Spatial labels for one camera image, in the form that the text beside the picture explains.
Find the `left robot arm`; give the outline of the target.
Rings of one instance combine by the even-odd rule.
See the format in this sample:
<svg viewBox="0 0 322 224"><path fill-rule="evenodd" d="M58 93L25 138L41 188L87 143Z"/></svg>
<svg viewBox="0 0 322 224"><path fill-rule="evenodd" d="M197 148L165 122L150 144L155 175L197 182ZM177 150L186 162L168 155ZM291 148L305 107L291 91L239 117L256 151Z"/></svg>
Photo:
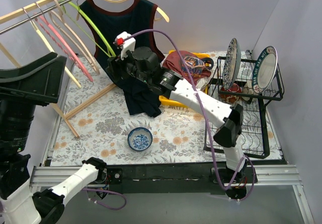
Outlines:
<svg viewBox="0 0 322 224"><path fill-rule="evenodd" d="M106 163L98 158L56 186L32 192L24 153L37 106L57 103L66 58L48 53L20 68L1 70L1 213L5 223L56 223L67 203L88 184L103 183Z"/></svg>

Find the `pink plastic hanger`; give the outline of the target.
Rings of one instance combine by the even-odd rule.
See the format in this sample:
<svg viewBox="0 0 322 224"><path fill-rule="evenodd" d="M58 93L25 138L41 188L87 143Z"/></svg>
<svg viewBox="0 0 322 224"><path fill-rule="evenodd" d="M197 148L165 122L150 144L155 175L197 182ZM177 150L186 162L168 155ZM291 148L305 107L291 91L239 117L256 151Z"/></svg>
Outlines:
<svg viewBox="0 0 322 224"><path fill-rule="evenodd" d="M45 19L43 15L35 18L38 25L47 33L48 36L60 47L63 52L75 63L75 65L83 72L90 82L93 82L91 74L88 72L86 67L80 61L78 56L73 52L70 46L67 44L65 39L57 32L57 30Z"/></svg>

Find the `cream plastic hanger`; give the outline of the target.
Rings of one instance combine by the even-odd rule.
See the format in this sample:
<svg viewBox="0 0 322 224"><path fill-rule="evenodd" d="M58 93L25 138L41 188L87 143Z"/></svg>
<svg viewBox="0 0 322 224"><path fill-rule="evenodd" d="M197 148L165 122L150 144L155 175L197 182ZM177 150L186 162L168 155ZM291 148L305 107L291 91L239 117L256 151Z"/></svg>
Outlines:
<svg viewBox="0 0 322 224"><path fill-rule="evenodd" d="M24 8L21 8L21 9L27 15L27 17L29 19L29 22L31 23L32 27L34 28L34 30L36 31L36 33L38 34L38 36L40 37L40 39L43 41L43 43L45 44L45 46L47 47L47 49L50 51L50 53L47 55L49 57L49 60L48 60L49 63L45 63L44 66L43 66L43 68L45 66L49 66L50 64L53 64L54 61L57 60L57 53L53 50L53 48L51 47L51 45L49 44L49 42L47 41L47 39L45 38L45 36L41 33L41 31L39 30L39 28L32 21L32 19L28 15L27 11ZM69 69L66 66L64 67L64 71L65 71L65 73L67 73L68 77L77 85L77 87L78 88L81 88L80 83L72 75L72 73L69 71Z"/></svg>

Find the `red teal tank top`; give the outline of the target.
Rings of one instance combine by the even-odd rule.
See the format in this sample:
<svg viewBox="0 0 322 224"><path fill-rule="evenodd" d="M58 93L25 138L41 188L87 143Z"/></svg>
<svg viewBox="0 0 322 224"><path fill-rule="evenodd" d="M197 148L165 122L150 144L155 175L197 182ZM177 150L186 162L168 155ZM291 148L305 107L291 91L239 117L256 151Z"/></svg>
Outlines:
<svg viewBox="0 0 322 224"><path fill-rule="evenodd" d="M180 51L184 62L181 61L177 51L171 52L163 61L163 67L171 69L179 73L189 83L191 79L188 72L193 79L195 85L202 78L208 78L211 76L211 70L214 66L214 62L210 57L199 58L197 55L188 52Z"/></svg>

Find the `cream white tank top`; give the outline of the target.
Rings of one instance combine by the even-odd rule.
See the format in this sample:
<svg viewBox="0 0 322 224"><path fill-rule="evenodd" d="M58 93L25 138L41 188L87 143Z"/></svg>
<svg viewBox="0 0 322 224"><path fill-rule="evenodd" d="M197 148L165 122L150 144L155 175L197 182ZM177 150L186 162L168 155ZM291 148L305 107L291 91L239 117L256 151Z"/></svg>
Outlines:
<svg viewBox="0 0 322 224"><path fill-rule="evenodd" d="M198 81L197 81L197 84L196 84L196 89L198 90L201 90L201 91L204 91L206 86L209 84L211 78L210 77L203 77L203 78L200 78Z"/></svg>

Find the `lime green hanger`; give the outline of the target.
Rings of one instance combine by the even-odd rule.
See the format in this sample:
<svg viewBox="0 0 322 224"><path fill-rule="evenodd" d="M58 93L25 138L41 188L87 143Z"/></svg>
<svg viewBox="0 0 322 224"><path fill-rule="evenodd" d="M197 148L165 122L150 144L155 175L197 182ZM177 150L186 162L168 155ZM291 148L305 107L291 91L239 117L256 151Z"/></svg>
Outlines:
<svg viewBox="0 0 322 224"><path fill-rule="evenodd" d="M107 50L104 50L94 39L91 38L88 34L86 34L95 44L97 47L99 47L108 57L116 56L114 50L112 49L111 45L109 42L106 40L104 35L101 33L99 28L94 24L94 22L85 14L83 10L77 5L75 5L73 2L68 2L69 5L71 5L74 9L77 10L77 13L80 14L83 19L89 23L89 25L92 27L92 29L97 33L99 38L102 40L102 42L105 44Z"/></svg>

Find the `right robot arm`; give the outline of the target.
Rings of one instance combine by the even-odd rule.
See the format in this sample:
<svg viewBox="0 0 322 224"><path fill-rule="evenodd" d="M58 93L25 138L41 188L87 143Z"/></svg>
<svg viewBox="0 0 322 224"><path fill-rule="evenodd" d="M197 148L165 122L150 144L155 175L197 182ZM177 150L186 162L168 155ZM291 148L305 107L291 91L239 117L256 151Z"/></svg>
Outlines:
<svg viewBox="0 0 322 224"><path fill-rule="evenodd" d="M127 56L111 57L107 61L107 73L116 82L135 78L157 94L170 100L184 104L202 114L207 124L212 123L217 131L210 134L210 142L215 142L223 148L226 158L225 171L215 169L219 182L224 180L229 184L239 182L246 176L245 155L239 142L243 121L243 108L234 107L216 100L193 86L180 74L162 67L157 55L148 47L127 51Z"/></svg>

